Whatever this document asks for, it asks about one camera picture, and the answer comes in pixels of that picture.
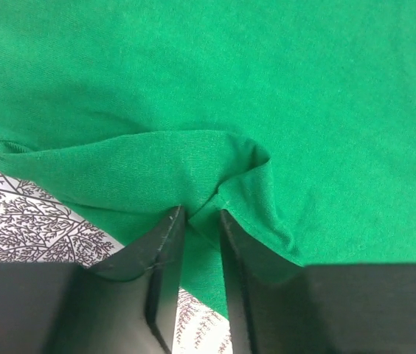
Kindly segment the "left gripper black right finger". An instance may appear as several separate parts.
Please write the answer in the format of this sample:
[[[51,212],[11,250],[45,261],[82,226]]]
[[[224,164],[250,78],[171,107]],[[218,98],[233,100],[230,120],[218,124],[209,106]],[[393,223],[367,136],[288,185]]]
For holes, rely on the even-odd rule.
[[[416,263],[301,267],[220,222],[235,353],[416,353]]]

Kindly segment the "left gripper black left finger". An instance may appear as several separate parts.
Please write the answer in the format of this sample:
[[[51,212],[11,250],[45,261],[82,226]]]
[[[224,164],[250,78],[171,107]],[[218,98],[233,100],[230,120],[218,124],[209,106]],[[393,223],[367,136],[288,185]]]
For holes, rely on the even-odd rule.
[[[105,260],[0,263],[0,353],[170,353],[185,211]]]

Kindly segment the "green t-shirt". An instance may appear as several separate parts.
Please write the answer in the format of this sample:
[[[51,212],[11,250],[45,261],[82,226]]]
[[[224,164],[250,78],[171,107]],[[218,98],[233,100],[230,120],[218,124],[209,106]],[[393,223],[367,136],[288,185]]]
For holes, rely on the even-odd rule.
[[[127,244],[218,216],[300,265],[416,262],[416,1],[0,1],[0,172]]]

